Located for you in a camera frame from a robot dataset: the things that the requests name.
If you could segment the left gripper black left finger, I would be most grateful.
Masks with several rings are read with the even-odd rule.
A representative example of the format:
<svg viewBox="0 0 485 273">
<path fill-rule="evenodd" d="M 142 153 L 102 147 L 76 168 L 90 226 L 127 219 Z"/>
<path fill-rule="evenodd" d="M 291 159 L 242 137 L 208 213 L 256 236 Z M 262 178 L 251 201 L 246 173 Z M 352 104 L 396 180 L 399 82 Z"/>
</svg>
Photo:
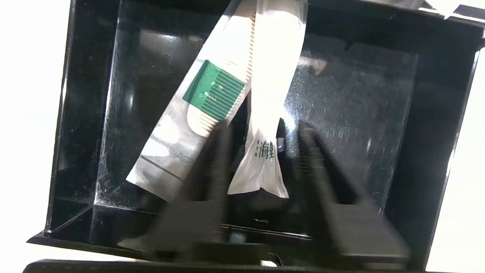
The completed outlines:
<svg viewBox="0 0 485 273">
<path fill-rule="evenodd" d="M 228 244 L 222 223 L 227 216 L 232 135 L 231 124 L 217 124 L 173 202 L 145 235 L 123 240 L 122 247 L 181 254 Z"/>
</svg>

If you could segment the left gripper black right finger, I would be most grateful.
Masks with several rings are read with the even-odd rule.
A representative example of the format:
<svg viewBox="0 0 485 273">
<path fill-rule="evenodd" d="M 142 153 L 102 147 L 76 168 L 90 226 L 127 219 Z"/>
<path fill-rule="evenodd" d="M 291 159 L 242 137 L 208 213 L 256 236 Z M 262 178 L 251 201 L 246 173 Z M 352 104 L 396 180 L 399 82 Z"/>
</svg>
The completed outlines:
<svg viewBox="0 0 485 273">
<path fill-rule="evenodd" d="M 407 263 L 406 243 L 365 190 L 347 180 L 317 130 L 300 121 L 298 201 L 320 263 Z"/>
</svg>

